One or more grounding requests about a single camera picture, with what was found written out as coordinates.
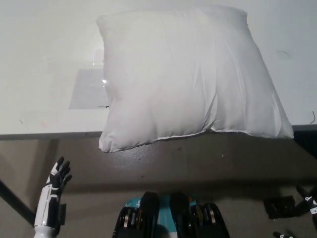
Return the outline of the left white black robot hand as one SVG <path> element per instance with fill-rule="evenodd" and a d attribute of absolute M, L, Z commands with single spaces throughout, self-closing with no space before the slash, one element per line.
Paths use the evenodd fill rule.
<path fill-rule="evenodd" d="M 34 226 L 45 226 L 55 229 L 59 220 L 60 199 L 64 187 L 71 180 L 70 162 L 60 157 L 51 169 L 48 179 L 42 188 L 37 206 Z"/>

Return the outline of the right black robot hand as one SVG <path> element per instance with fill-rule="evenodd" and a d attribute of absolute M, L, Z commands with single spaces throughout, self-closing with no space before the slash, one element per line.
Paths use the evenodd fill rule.
<path fill-rule="evenodd" d="M 306 191 L 300 185 L 296 186 L 297 192 L 303 198 L 295 208 L 294 213 L 296 216 L 302 216 L 310 212 L 314 220 L 317 219 L 317 186 L 314 186 L 310 192 Z"/>

